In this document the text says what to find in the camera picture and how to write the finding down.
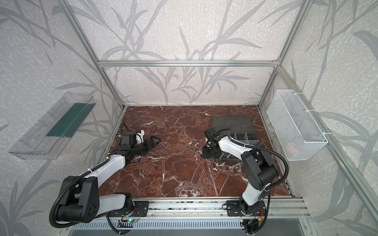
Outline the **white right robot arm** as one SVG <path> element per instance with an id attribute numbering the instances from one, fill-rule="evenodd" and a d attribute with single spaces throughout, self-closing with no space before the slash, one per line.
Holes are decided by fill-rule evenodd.
<path id="1" fill-rule="evenodd" d="M 263 200 L 270 189 L 285 182 L 289 174 L 288 162 L 282 155 L 263 145 L 243 143 L 225 134 L 225 131 L 209 128 L 204 132 L 206 145 L 202 155 L 203 158 L 222 162 L 237 159 L 243 163 L 249 183 L 238 201 L 226 202 L 227 215 L 242 217 L 260 213 L 260 218 L 263 218 L 268 210 Z"/>

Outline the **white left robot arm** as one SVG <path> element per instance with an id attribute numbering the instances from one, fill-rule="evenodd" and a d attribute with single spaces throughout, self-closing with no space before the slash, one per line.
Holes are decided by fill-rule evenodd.
<path id="1" fill-rule="evenodd" d="M 97 166 L 79 176 L 69 176 L 62 182 L 53 203 L 49 222 L 54 228 L 66 228 L 108 216 L 112 211 L 134 212 L 130 193 L 100 196 L 99 188 L 116 172 L 133 164 L 135 156 L 145 156 L 161 142 L 156 136 L 144 137 L 143 130 L 122 134 L 116 149 Z"/>

